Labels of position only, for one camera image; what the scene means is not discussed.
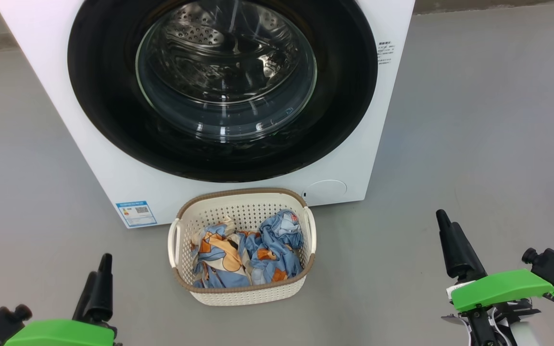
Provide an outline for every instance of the cloth with orange print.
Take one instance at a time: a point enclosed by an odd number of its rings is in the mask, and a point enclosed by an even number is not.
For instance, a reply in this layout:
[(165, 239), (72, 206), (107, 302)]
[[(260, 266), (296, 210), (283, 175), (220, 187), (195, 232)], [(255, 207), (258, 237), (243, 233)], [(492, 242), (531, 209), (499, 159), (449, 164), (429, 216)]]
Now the cloth with orange print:
[(302, 272), (294, 249), (303, 245), (303, 236), (294, 212), (280, 211), (257, 231), (234, 229), (227, 217), (192, 237), (195, 287), (245, 287), (293, 278)]
[(230, 288), (251, 285), (246, 267), (249, 255), (240, 246), (240, 234), (235, 233), (232, 219), (208, 226), (192, 236), (191, 254), (196, 261), (195, 287)]
[(299, 218), (290, 210), (282, 210), (260, 225), (260, 232), (245, 239), (251, 258), (253, 284), (265, 284), (294, 278), (303, 271), (294, 249), (303, 246)]

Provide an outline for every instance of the energy label sticker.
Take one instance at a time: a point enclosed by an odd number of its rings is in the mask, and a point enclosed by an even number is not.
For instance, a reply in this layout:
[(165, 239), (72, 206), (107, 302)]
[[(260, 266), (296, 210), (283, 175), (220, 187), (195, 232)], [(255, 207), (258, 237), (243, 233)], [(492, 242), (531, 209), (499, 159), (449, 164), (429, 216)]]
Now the energy label sticker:
[(146, 201), (117, 203), (117, 208), (130, 227), (156, 225), (158, 223)]

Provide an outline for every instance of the laundry basket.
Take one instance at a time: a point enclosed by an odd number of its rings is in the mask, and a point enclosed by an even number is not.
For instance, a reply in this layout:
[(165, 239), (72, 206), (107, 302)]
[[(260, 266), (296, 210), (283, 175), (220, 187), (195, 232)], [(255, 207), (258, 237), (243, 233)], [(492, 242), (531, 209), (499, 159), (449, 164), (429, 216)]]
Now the laundry basket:
[[(237, 288), (193, 287), (191, 235), (206, 226), (231, 218), (236, 230), (258, 230), (260, 224), (280, 210), (293, 211), (300, 220), (305, 243), (295, 252), (303, 272), (294, 278), (262, 285)], [(229, 306), (272, 302), (296, 294), (314, 264), (316, 229), (314, 215), (296, 193), (281, 188), (258, 188), (225, 191), (200, 196), (179, 210), (168, 233), (168, 256), (176, 280), (198, 301), (206, 305)]]

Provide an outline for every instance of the gray floor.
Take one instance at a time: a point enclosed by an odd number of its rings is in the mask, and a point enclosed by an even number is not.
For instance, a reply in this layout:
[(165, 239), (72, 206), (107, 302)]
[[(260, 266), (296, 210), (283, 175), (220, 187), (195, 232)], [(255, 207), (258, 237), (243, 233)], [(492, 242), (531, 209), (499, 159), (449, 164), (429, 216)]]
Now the gray floor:
[[(0, 53), (0, 306), (69, 318), (114, 255), (125, 345), (455, 345), (434, 212), (489, 272), (554, 248), (554, 5), (414, 17), (367, 199), (314, 208), (301, 292), (204, 307), (174, 280), (166, 227), (126, 230), (19, 52)], [(536, 300), (554, 344), (554, 305)]]

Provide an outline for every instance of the washing machine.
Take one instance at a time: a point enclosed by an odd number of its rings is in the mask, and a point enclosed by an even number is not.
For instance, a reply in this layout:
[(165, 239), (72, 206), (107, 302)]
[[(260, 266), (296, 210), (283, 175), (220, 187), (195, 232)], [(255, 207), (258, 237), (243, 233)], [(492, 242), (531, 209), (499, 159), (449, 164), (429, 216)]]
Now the washing machine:
[(414, 0), (0, 0), (128, 228), (281, 187), (365, 198)]

